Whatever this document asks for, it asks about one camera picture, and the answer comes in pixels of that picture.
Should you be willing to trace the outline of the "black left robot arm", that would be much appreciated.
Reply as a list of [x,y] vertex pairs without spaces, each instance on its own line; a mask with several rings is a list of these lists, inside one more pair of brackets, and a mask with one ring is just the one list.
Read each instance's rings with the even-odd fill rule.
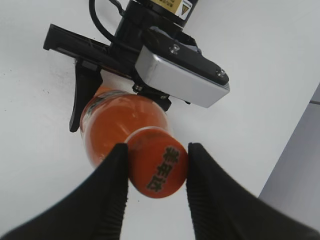
[[119,1],[112,4],[122,19],[115,34],[111,34],[100,22],[96,2],[89,1],[89,14],[98,31],[110,41],[110,45],[51,24],[43,48],[69,56],[75,60],[75,93],[69,131],[74,133],[80,127],[81,114],[102,85],[101,70],[127,78],[134,82],[133,91],[155,101],[164,111],[171,106],[167,93],[147,86],[138,77],[135,69],[143,47],[141,35],[150,27],[158,27],[170,37],[184,44],[196,46],[196,41],[182,32],[187,23],[154,0],[131,0],[126,9]]

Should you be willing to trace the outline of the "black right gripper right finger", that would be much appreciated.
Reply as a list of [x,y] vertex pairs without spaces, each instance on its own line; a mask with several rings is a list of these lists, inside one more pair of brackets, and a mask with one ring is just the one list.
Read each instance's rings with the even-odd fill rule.
[[200,143],[188,145],[187,199],[197,240],[318,240],[320,233],[267,205]]

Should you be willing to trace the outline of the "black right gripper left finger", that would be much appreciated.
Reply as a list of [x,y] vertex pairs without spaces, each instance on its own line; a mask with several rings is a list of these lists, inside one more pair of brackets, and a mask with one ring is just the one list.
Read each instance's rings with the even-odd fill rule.
[[128,147],[118,143],[68,196],[1,239],[118,240],[127,200]]

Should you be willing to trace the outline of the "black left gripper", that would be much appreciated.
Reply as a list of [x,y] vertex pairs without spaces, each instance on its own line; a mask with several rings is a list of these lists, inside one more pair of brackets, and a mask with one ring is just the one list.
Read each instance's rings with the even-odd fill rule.
[[171,101],[168,94],[146,86],[138,78],[135,70],[135,64],[143,47],[141,39],[143,31],[156,27],[169,37],[198,48],[196,41],[183,33],[183,27],[194,9],[193,6],[187,10],[185,17],[178,14],[179,7],[174,4],[129,4],[126,9],[118,4],[116,7],[122,19],[115,34],[112,34],[98,19],[96,6],[89,5],[92,22],[111,42],[110,45],[54,24],[51,24],[48,29],[43,48],[75,59],[74,103],[69,121],[71,133],[79,129],[84,108],[103,83],[101,70],[133,80],[134,92],[154,100],[164,111],[169,109]]

